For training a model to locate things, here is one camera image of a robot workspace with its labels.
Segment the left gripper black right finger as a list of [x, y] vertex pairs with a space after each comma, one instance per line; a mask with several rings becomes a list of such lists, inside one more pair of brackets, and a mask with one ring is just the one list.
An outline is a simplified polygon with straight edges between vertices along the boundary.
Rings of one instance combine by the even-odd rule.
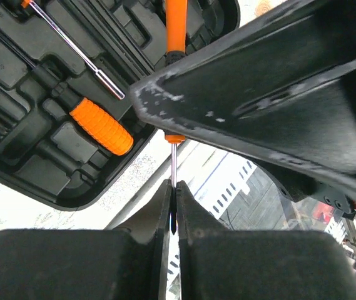
[[187, 183], [180, 181], [176, 187], [177, 223], [180, 250], [180, 286], [182, 299], [194, 299], [199, 270], [195, 258], [195, 241], [228, 228], [201, 206]]

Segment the aluminium frame rail front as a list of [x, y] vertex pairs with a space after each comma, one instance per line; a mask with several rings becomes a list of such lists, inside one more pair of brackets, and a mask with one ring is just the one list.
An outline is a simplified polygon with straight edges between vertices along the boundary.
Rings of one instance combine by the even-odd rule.
[[[111, 190], [127, 202], [106, 225], [112, 229], [127, 220], [170, 176], [170, 147], [154, 137]], [[194, 198], [230, 230], [288, 229], [284, 199], [272, 180], [254, 163], [195, 141], [178, 151], [178, 178]]]

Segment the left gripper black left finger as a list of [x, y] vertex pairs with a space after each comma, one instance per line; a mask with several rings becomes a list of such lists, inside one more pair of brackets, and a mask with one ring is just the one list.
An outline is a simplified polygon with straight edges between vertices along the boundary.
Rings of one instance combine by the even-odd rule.
[[161, 208], [160, 216], [155, 227], [155, 243], [148, 299], [165, 299], [170, 242], [170, 202], [172, 197], [172, 185], [170, 179], [165, 179], [161, 183], [155, 197], [161, 204]]

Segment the small black orange screwdriver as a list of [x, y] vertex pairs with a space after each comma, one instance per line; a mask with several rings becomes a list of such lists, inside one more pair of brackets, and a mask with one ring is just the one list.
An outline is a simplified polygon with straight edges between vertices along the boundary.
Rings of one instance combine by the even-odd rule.
[[[186, 56], [186, 19], [188, 1], [167, 0], [166, 9], [166, 65], [169, 66]], [[165, 131], [165, 139], [171, 144], [171, 233], [177, 230], [177, 147], [185, 141], [185, 137], [177, 133]]]

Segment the black orange screwdriver large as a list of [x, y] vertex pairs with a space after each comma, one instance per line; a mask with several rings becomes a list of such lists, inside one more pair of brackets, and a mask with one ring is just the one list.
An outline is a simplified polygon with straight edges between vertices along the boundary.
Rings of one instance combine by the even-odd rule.
[[35, 1], [21, 1], [21, 6], [24, 9], [31, 7], [56, 34], [85, 62], [87, 67], [92, 70], [94, 75], [107, 87], [118, 100], [125, 98], [125, 93], [118, 87], [118, 85], [112, 81], [108, 75], [86, 55], [86, 53], [64, 32], [60, 26], [54, 21]]

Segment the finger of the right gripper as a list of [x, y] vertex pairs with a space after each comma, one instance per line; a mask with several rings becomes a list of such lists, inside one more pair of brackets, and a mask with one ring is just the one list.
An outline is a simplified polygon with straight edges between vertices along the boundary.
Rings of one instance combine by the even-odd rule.
[[285, 1], [129, 98], [158, 128], [356, 195], [356, 1]]

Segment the black plastic tool case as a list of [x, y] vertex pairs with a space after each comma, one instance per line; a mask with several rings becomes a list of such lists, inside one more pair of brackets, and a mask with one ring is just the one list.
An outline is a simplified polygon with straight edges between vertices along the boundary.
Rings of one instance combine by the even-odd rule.
[[0, 1], [0, 183], [60, 211], [94, 204], [155, 133], [122, 91], [165, 66], [164, 1]]

